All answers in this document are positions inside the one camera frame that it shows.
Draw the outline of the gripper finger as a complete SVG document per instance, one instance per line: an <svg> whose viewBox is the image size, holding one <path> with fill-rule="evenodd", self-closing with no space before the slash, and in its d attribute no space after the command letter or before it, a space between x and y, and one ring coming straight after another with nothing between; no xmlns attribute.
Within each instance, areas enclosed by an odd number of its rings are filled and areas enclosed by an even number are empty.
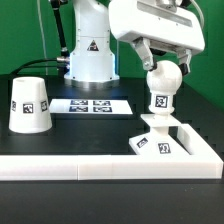
<svg viewBox="0 0 224 224"><path fill-rule="evenodd" d="M192 52L189 49L181 49L177 52L179 59L179 68L183 75L190 73L190 62L192 58Z"/></svg>
<svg viewBox="0 0 224 224"><path fill-rule="evenodd" d="M150 41L147 38L137 38L131 43L131 46L141 59L144 70L153 71L157 68L157 64L150 50Z"/></svg>

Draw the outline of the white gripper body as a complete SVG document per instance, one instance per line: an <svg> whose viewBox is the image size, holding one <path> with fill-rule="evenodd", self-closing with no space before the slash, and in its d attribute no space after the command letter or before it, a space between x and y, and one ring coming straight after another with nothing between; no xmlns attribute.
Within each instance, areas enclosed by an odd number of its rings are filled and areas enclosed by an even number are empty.
<svg viewBox="0 0 224 224"><path fill-rule="evenodd" d="M193 54L204 50L200 24L188 10L167 10L152 0L112 0L108 9L111 32L119 41L131 43L144 37Z"/></svg>

